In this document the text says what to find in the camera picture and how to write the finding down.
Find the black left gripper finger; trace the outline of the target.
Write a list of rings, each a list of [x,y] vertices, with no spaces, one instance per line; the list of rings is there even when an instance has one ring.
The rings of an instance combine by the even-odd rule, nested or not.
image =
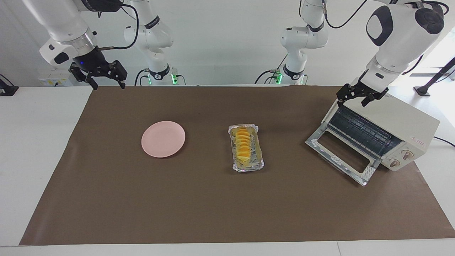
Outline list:
[[[357,87],[350,84],[344,84],[341,89],[336,93],[337,104],[342,106],[346,101],[357,97]]]
[[[370,102],[382,99],[382,97],[385,96],[385,94],[387,94],[388,91],[389,91],[389,89],[384,89],[384,91],[382,91],[382,92],[367,93],[367,96],[361,102],[362,106],[366,107]]]

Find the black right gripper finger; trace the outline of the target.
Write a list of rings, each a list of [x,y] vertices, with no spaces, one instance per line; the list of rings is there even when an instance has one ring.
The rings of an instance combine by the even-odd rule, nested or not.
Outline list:
[[[107,61],[103,62],[103,76],[115,80],[121,89],[125,89],[125,81],[127,79],[127,70],[123,65],[118,61],[108,63]]]
[[[98,84],[92,78],[91,71],[88,74],[84,74],[82,72],[81,68],[76,63],[71,63],[71,65],[69,67],[69,72],[74,76],[74,78],[78,82],[84,82],[84,83],[89,84],[93,88],[93,90],[98,89]]]

